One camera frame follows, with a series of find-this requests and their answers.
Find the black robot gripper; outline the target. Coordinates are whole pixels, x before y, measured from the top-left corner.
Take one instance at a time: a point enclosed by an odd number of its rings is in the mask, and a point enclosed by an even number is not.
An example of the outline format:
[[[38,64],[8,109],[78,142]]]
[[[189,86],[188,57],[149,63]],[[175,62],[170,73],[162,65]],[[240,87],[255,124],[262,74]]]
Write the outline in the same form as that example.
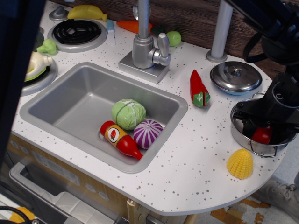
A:
[[[299,132],[299,107],[284,104],[272,94],[238,102],[232,116],[243,123],[242,134],[252,139],[257,126],[271,126],[270,145],[290,142]]]

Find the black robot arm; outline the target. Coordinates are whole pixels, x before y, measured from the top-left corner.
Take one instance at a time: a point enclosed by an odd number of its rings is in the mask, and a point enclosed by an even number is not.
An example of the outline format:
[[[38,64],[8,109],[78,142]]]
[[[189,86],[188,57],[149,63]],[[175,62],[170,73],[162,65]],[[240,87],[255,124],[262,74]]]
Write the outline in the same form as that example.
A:
[[[285,66],[259,100],[237,103],[243,135],[279,144],[299,131],[299,7],[281,0],[229,0],[257,33],[243,51],[246,62],[270,59]]]

